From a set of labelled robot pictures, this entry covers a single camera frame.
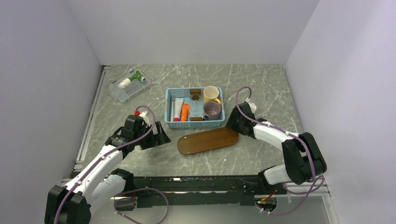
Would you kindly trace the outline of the brown oval wooden tray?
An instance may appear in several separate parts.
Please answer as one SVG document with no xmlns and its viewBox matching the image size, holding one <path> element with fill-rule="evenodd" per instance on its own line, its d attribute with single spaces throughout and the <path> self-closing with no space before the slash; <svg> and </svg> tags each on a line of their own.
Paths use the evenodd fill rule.
<svg viewBox="0 0 396 224">
<path fill-rule="evenodd" d="M 239 134 L 236 131 L 221 127 L 185 135 L 178 140 L 177 149 L 181 154 L 192 155 L 232 146 L 238 140 Z"/>
</svg>

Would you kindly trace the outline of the green white toy bottle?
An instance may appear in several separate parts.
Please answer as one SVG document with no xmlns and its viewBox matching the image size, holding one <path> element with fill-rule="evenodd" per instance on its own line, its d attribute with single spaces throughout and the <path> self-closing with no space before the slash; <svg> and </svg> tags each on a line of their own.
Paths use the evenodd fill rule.
<svg viewBox="0 0 396 224">
<path fill-rule="evenodd" d="M 138 80 L 140 83 L 143 83 L 146 80 L 146 77 L 142 75 L 139 70 L 136 71 L 133 70 L 130 72 L 130 74 L 132 74 L 131 77 L 124 79 L 118 84 L 119 88 L 124 89 L 128 87 L 134 80 Z"/>
</svg>

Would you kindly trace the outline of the clear plastic storage box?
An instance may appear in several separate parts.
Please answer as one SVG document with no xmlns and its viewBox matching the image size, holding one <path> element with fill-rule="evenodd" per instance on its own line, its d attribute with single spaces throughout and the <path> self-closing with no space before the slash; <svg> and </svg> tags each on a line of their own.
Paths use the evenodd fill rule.
<svg viewBox="0 0 396 224">
<path fill-rule="evenodd" d="M 109 86 L 112 94 L 121 102 L 126 103 L 127 101 L 131 100 L 132 98 L 136 97 L 142 91 L 148 89 L 151 86 L 151 81 L 146 77 L 145 82 L 140 83 L 138 80 L 134 80 L 128 87 L 121 89 L 118 87 L 118 84 L 123 81 L 124 79 L 131 77 L 132 74 L 128 73 L 122 79 L 116 80 L 112 82 Z"/>
</svg>

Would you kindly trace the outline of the purple grey mug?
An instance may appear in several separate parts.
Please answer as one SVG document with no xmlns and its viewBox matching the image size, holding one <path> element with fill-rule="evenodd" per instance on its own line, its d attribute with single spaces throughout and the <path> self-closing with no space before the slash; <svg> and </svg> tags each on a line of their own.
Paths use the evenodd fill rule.
<svg viewBox="0 0 396 224">
<path fill-rule="evenodd" d="M 221 105 L 215 101 L 209 101 L 204 104 L 204 120 L 218 120 L 221 113 Z"/>
</svg>

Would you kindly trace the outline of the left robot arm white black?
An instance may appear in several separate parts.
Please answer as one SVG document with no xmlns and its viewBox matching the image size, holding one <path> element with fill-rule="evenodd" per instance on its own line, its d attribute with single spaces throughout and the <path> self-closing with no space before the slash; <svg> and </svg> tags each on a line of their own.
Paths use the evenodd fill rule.
<svg viewBox="0 0 396 224">
<path fill-rule="evenodd" d="M 159 121 L 150 124 L 143 114 L 129 115 L 86 168 L 64 186 L 55 185 L 49 191 L 44 222 L 88 224 L 111 197 L 137 191 L 134 175 L 115 166 L 136 146 L 148 149 L 170 142 Z"/>
</svg>

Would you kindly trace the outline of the clear acrylic holder wooden base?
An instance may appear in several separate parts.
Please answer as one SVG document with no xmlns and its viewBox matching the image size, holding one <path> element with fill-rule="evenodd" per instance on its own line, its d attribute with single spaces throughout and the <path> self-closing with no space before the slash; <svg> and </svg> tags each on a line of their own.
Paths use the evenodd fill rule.
<svg viewBox="0 0 396 224">
<path fill-rule="evenodd" d="M 202 120 L 202 91 L 200 89 L 190 90 L 189 100 L 189 115 L 190 121 L 201 121 Z"/>
</svg>

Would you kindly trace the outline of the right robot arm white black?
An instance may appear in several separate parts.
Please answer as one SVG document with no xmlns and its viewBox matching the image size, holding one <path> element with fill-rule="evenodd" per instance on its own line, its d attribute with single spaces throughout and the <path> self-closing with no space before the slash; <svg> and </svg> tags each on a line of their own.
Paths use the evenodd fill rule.
<svg viewBox="0 0 396 224">
<path fill-rule="evenodd" d="M 258 174 L 257 187 L 264 194 L 270 193 L 276 184 L 302 184 L 327 171 L 327 164 L 311 133 L 287 132 L 266 119 L 256 119 L 249 103 L 233 108 L 226 127 L 282 151 L 283 165 L 267 168 Z"/>
</svg>

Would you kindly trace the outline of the light blue plastic basket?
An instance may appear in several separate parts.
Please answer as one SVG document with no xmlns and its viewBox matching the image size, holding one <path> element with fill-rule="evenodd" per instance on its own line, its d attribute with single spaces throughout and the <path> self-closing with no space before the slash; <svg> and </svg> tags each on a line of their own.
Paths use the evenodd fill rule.
<svg viewBox="0 0 396 224">
<path fill-rule="evenodd" d="M 188 115 L 188 120 L 185 122 L 182 121 L 168 121 L 168 102 L 169 102 L 169 97 L 175 97 L 175 98 L 184 98 L 184 103 L 189 104 L 190 100 L 190 90 L 192 89 L 200 89 L 201 91 L 204 90 L 204 87 L 191 87 L 191 88 L 168 88 L 165 93 L 165 98 L 166 98 L 166 109 L 164 112 L 164 121 L 168 124 L 169 128 L 217 128 L 222 125 L 224 120 L 226 119 L 226 113 L 224 110 L 224 106 L 221 106 L 221 113 L 220 113 L 220 118 L 218 120 L 212 120 L 212 121 L 190 121 L 190 115 Z M 201 93 L 202 97 L 202 117 L 204 117 L 204 101 L 203 101 L 203 93 Z"/>
</svg>

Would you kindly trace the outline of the yellow mug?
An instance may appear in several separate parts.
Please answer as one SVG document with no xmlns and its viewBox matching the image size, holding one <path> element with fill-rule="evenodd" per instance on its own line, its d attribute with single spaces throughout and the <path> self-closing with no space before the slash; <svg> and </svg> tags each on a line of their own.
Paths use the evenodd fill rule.
<svg viewBox="0 0 396 224">
<path fill-rule="evenodd" d="M 203 90 L 203 99 L 205 103 L 214 101 L 221 105 L 221 100 L 219 99 L 219 96 L 220 91 L 215 86 L 207 86 Z"/>
</svg>

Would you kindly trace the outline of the orange toothpaste tube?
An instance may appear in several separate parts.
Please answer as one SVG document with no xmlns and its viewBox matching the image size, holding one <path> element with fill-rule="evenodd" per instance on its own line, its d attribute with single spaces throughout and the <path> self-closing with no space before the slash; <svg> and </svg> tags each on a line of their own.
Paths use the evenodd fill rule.
<svg viewBox="0 0 396 224">
<path fill-rule="evenodd" d="M 188 120 L 188 115 L 189 115 L 189 104 L 183 104 L 182 105 L 182 110 L 181 110 L 181 117 L 180 121 L 185 122 Z"/>
</svg>

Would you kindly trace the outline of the white toothpaste tube red cap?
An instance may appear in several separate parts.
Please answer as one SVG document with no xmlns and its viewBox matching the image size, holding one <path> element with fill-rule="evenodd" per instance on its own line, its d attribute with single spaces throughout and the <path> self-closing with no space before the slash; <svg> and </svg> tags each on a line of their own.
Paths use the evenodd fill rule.
<svg viewBox="0 0 396 224">
<path fill-rule="evenodd" d="M 184 104 L 184 98 L 175 98 L 173 121 L 175 122 L 180 121 L 183 104 Z"/>
</svg>

